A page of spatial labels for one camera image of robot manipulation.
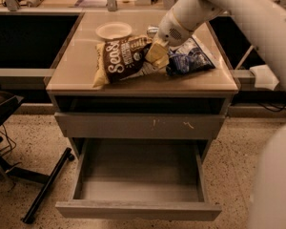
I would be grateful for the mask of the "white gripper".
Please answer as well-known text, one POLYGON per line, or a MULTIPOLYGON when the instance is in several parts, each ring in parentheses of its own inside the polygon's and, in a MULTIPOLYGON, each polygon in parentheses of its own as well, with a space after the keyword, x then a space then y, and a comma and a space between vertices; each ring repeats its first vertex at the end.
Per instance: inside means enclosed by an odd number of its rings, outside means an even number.
POLYGON ((192 34, 192 31, 185 29, 177 21, 174 11, 169 10, 158 25, 155 39, 145 56, 146 60, 158 69, 166 67, 169 64, 169 46, 183 44, 192 34))

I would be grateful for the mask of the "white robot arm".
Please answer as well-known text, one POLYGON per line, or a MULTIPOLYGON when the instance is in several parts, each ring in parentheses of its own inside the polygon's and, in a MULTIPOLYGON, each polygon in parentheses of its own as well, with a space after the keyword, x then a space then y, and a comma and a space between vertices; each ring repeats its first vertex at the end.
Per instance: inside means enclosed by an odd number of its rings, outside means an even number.
MULTIPOLYGON (((156 62, 203 23, 227 11, 286 91, 286 10, 271 0, 178 0, 166 13, 148 52, 156 62)), ((259 155, 248 229, 286 229, 286 124, 259 155)))

